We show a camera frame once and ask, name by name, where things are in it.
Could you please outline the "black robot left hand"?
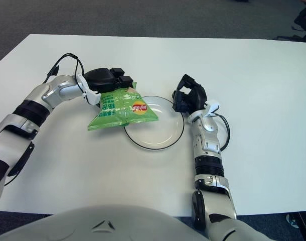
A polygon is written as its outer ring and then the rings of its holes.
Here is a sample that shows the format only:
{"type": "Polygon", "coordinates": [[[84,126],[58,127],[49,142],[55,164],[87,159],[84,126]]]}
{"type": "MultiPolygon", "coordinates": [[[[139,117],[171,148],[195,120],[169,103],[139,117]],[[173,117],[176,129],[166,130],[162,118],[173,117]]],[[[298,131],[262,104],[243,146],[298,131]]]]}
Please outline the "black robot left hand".
{"type": "Polygon", "coordinates": [[[135,88],[130,76],[125,76],[121,68],[97,68],[84,74],[84,78],[93,91],[107,93],[119,88],[135,88]]]}

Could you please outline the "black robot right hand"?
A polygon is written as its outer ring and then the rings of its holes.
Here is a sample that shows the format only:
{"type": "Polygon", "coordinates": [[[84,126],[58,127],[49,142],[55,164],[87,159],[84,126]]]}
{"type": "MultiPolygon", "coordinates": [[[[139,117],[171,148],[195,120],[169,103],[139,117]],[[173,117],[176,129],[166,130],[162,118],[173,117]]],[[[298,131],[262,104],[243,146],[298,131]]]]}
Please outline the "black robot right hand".
{"type": "Polygon", "coordinates": [[[207,101],[207,95],[202,85],[187,74],[180,80],[172,98],[173,110],[188,114],[205,109],[204,104],[207,101]]]}

